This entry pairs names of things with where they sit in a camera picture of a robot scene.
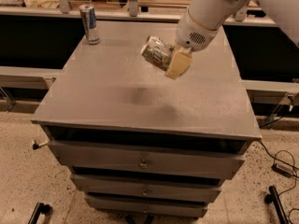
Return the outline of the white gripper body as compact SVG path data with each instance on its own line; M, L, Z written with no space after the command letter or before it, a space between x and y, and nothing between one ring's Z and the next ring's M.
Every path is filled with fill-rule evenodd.
M178 22L176 43L191 51L200 51L210 44L218 30L217 21L205 21L187 9Z

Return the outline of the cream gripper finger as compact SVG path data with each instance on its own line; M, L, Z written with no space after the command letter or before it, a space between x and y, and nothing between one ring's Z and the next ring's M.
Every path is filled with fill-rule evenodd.
M172 55L165 76L171 79L177 79L182 76L190 67L193 61L192 49L180 47L176 49Z

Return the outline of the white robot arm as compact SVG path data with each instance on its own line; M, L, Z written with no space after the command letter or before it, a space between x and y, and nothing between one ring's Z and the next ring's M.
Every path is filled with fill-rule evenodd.
M175 49L165 71L169 78L183 75L192 55L205 49L224 22L253 1L294 43L299 43L299 0L192 0L182 14L176 32Z

